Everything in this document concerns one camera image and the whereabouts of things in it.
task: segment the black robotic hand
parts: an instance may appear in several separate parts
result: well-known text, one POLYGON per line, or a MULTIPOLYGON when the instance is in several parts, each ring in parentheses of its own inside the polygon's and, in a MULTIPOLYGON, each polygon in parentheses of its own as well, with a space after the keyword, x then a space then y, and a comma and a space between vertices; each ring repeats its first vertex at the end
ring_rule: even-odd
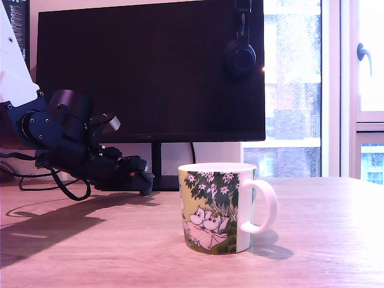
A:
POLYGON ((37 93, 35 101, 19 107, 3 103, 0 107, 9 146, 36 149, 35 166, 49 169, 58 187, 73 200, 89 197, 89 182, 103 191, 139 191, 142 196, 152 193, 153 174, 146 172, 146 160, 122 157, 120 150, 99 144, 103 133, 119 128, 115 115, 91 118, 93 103, 78 92, 56 91, 49 105, 43 93, 37 93), (77 197, 68 191, 54 169, 84 181, 86 194, 77 197))

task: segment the monitor stand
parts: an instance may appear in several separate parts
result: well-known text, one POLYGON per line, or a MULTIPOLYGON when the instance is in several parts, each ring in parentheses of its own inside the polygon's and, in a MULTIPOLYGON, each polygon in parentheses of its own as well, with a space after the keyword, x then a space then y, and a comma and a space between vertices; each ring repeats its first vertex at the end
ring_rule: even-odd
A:
POLYGON ((161 174, 161 142, 151 143, 152 174, 155 176, 152 191, 179 191, 177 175, 161 174))

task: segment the wooden desk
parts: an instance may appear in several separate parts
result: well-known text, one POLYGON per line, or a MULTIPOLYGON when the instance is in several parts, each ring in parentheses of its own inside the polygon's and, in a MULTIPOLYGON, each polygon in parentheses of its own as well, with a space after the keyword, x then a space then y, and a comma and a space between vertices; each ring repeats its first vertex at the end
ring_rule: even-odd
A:
MULTIPOLYGON (((60 190, 2 187, 1 287, 384 287, 383 187, 349 178, 268 182, 280 202, 273 230, 229 256, 185 245, 176 192, 94 190, 79 203, 60 190)), ((257 202, 261 223, 261 195, 257 202)))

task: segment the black headphones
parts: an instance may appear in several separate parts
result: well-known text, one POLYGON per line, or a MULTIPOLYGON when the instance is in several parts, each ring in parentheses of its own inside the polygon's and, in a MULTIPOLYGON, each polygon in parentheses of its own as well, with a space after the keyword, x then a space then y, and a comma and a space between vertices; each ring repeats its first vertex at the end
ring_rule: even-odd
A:
POLYGON ((250 45, 252 0, 235 0, 236 39, 226 47, 226 67, 235 77, 249 75, 256 64, 256 53, 250 45))

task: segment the white mug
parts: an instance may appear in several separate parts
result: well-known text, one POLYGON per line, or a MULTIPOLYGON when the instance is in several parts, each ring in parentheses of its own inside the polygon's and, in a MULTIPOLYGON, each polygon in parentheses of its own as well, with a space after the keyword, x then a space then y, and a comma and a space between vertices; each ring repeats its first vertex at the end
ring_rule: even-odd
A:
POLYGON ((207 254, 232 254, 250 246, 251 234, 268 230, 277 217, 274 189, 256 180, 256 166, 245 163, 200 163, 178 168, 187 246, 207 254), (254 216, 256 187, 267 215, 259 227, 254 216))

